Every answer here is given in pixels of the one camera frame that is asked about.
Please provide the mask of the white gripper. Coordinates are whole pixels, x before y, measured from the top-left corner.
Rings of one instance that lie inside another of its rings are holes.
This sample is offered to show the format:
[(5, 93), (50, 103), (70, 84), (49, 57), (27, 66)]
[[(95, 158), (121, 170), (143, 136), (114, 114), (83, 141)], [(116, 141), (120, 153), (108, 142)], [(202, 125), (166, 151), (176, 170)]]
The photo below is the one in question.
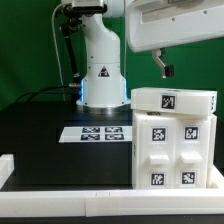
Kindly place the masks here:
[(135, 0), (127, 7), (130, 48), (153, 50), (163, 78), (174, 76), (174, 65), (165, 61), (164, 48), (223, 36), (224, 0)]

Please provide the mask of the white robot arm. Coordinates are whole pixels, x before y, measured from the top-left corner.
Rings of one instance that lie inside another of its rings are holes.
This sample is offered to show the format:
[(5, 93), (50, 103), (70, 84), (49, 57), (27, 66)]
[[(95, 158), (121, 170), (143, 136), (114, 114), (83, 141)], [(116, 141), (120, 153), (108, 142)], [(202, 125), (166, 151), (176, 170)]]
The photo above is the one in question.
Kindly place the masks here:
[(134, 52), (151, 51), (164, 78), (174, 66), (167, 47), (224, 36), (224, 0), (61, 0), (68, 31), (84, 32), (87, 74), (81, 79), (77, 105), (94, 113), (111, 113), (130, 105), (120, 73), (120, 39), (104, 18), (125, 19), (126, 40)]

